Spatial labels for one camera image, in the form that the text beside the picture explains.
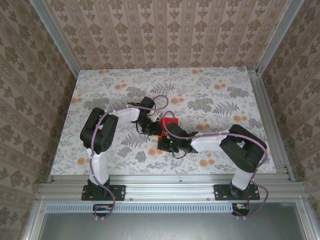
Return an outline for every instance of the vent grille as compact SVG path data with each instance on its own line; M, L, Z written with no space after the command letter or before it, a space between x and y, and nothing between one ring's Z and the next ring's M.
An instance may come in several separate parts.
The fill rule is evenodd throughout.
M93 213L93 203L49 203L45 213ZM232 213L232 203L117 203L114 213Z

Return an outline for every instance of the floral tablecloth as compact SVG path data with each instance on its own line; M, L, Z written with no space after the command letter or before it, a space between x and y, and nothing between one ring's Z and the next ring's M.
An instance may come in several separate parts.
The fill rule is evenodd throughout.
M187 132L212 133L240 124L268 145L245 67L82 70L51 174L89 174L89 157L80 132L94 107L110 110L128 102L140 102L144 96L152 98L160 94L169 98L163 113L172 110ZM158 108L165 104L164 99L155 101ZM192 153L175 159L172 154L158 150L157 142L156 137L137 133L133 123L118 126L107 151L109 174L200 175L235 171L235 164L223 151ZM271 156L259 172L276 172Z

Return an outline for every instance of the wall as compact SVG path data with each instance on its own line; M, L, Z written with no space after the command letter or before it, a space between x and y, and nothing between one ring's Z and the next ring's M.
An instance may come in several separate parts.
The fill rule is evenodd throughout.
M81 69L255 68L289 0L45 0Z
M75 79L28 0L0 1L0 239L19 239L46 182Z
M305 0L262 76L296 180L320 219L320 0Z

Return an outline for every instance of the gray leaf pattern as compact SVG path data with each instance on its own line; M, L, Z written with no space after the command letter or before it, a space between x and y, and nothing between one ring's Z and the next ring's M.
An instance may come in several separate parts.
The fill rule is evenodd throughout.
M179 125L187 132L219 132L240 124L255 136L267 140L256 100L253 94L249 94L252 86L245 67L203 67L195 70L187 67L80 71L51 174L88 175L89 156L79 135L92 109L112 110L128 102L140 102L144 96L166 95L169 105L161 111L162 114L172 110ZM160 108L166 102L157 98L155 103ZM17 136L11 136L10 129L1 127L2 139L15 141ZM157 143L157 137L138 134L131 122L118 125L112 145L105 153L108 173L197 175L232 174L235 171L236 166L223 151L190 153L182 159L174 159L172 154L157 149ZM271 159L259 172L275 172ZM21 178L19 174L12 180L20 187L33 185L33 181Z

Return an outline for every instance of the red object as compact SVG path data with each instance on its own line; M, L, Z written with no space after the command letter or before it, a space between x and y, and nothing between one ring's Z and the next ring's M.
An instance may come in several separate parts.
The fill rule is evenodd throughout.
M165 130L165 127L164 127L164 123L165 123L165 125L168 125L169 123L172 122L172 119L173 119L172 117L166 117L165 119L162 117L162 118L160 119L160 126L161 126L161 128L162 128L162 134L161 134L161 136L158 137L158 142L161 140L162 137L168 136L168 135L166 134L166 130ZM178 124L179 119L178 119L178 118L175 118L173 122L174 122L175 124Z

